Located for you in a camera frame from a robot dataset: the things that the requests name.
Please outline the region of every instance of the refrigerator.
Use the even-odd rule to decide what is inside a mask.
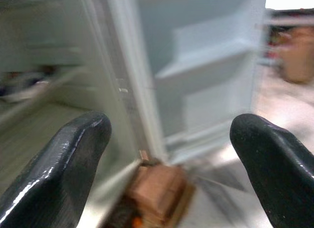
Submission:
[[[0,0],[0,72],[53,65],[36,97],[0,103],[0,193],[66,122],[112,137],[78,227],[98,227],[143,155],[167,165],[228,143],[252,111],[265,0]]]

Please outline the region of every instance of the floor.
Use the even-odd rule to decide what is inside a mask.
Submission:
[[[290,130],[314,152],[314,83],[287,83],[270,67],[260,71],[254,112]],[[187,169],[197,190],[179,228],[272,227],[230,144],[189,162]]]

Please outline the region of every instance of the refrigerator door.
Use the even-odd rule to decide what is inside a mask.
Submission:
[[[151,153],[177,164],[250,112],[265,0],[107,0]]]

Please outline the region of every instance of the white floor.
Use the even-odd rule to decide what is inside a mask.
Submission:
[[[290,130],[314,152],[314,83],[285,82],[261,67],[255,113]],[[180,228],[271,228],[244,166],[229,144],[186,165],[197,191]]]

